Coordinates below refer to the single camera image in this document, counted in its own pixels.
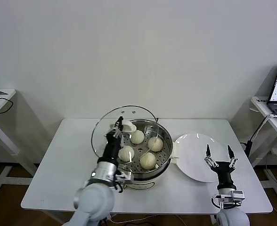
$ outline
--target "steamer basket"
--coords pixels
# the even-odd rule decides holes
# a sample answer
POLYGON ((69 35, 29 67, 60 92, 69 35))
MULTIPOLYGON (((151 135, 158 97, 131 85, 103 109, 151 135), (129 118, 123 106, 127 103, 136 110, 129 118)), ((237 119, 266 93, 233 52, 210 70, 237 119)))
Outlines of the steamer basket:
POLYGON ((136 145, 130 141, 130 134, 124 134, 124 145, 131 146, 134 150, 134 156, 139 156, 139 158, 147 152, 154 154, 156 165, 154 169, 146 170, 140 166, 139 158, 134 158, 134 161, 126 164, 118 160, 120 163, 119 169, 132 172, 136 181, 151 180, 161 175, 169 166, 173 150, 172 138, 169 132, 157 122, 146 119, 136 119, 131 120, 131 122, 137 126, 138 130, 141 130, 145 134, 145 140, 141 144, 136 145), (163 148, 159 152, 150 151, 147 145, 149 139, 156 136, 163 141, 163 148))

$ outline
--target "black cable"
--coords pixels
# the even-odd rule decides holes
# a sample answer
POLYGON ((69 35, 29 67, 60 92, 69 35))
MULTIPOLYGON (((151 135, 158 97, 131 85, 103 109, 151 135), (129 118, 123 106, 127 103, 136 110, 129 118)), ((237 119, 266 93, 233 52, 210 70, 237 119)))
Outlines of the black cable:
POLYGON ((152 226, 156 226, 155 224, 152 224, 151 222, 148 222, 148 221, 145 221, 145 222, 142 222, 142 223, 129 222, 129 223, 124 224, 124 226, 127 226, 127 225, 144 225, 144 224, 149 224, 149 225, 152 225, 152 226))
POLYGON ((213 199, 213 198, 211 199, 211 201, 212 201, 212 204, 213 204, 216 208, 220 209, 220 206, 218 206, 218 205, 216 205, 216 204, 214 203, 214 199, 213 199))
POLYGON ((4 113, 8 112, 12 108, 14 103, 12 101, 6 99, 6 98, 3 98, 3 97, 0 97, 0 99, 4 99, 4 100, 6 100, 6 101, 11 103, 11 106, 7 110, 5 110, 4 112, 0 112, 0 114, 4 114, 4 113))
POLYGON ((256 135, 257 131, 260 129, 260 127, 262 126, 263 122, 269 117, 269 115, 266 115, 266 117, 262 120, 262 122, 260 123, 260 125, 257 127, 257 129, 254 131, 253 135, 251 136, 251 138, 246 142, 246 143, 241 143, 243 145, 245 145, 245 150, 244 153, 246 154, 247 157, 250 156, 251 153, 251 149, 252 149, 252 139, 253 137, 256 135))
MULTIPOLYGON (((211 201, 212 201, 212 204, 213 204, 216 208, 220 209, 220 206, 215 204, 213 198, 211 199, 211 201)), ((235 207, 237 207, 237 206, 240 206, 240 205, 237 205, 237 203, 235 202, 234 205, 228 206, 228 207, 223 207, 223 209, 224 209, 224 210, 230 210, 230 209, 235 208, 235 207)))
POLYGON ((262 120, 262 122, 260 123, 260 125, 258 126, 258 128, 256 129, 256 131, 253 133, 252 137, 249 139, 250 141, 252 141, 253 136, 255 136, 256 132, 258 131, 258 129, 261 127, 262 123, 269 117, 269 115, 266 115, 266 117, 262 120))

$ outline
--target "metal pot handle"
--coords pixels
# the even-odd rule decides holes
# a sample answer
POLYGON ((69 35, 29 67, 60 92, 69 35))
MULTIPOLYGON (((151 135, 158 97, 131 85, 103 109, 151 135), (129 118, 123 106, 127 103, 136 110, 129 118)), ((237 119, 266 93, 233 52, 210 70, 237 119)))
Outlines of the metal pot handle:
POLYGON ((177 159, 179 159, 179 149, 177 147, 178 147, 178 144, 173 142, 173 149, 172 149, 172 154, 170 156, 170 159, 171 159, 171 163, 174 163, 174 164, 176 164, 177 159))

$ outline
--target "table leg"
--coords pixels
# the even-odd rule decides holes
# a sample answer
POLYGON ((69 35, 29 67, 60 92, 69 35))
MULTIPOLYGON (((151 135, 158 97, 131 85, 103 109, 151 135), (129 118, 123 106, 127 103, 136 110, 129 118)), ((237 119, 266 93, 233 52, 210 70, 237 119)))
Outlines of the table leg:
POLYGON ((268 180, 260 181, 263 188, 273 188, 277 194, 277 180, 271 170, 263 170, 268 180))
POLYGON ((277 144, 277 133, 269 136, 249 157, 252 167, 255 167, 277 144))
POLYGON ((212 223, 212 225, 216 225, 217 220, 215 218, 215 215, 210 215, 210 217, 211 217, 211 223, 212 223))
POLYGON ((2 185, 30 185, 32 178, 12 178, 7 177, 11 171, 11 166, 6 166, 0 174, 0 187, 2 185))
POLYGON ((23 168, 26 169, 32 176, 35 175, 37 167, 32 161, 22 153, 22 151, 10 140, 10 138, 0 129, 0 139, 8 147, 9 154, 15 158, 23 168))

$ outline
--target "white plate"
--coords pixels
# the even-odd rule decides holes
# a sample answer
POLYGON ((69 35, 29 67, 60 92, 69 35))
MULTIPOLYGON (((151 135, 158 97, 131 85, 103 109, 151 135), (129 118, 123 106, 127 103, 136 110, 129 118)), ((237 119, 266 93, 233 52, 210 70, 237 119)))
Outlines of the white plate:
POLYGON ((189 133, 175 141, 179 157, 176 164, 183 173, 194 180, 215 182, 218 180, 217 174, 204 160, 207 144, 215 161, 229 161, 227 145, 221 146, 216 140, 204 134, 189 133))

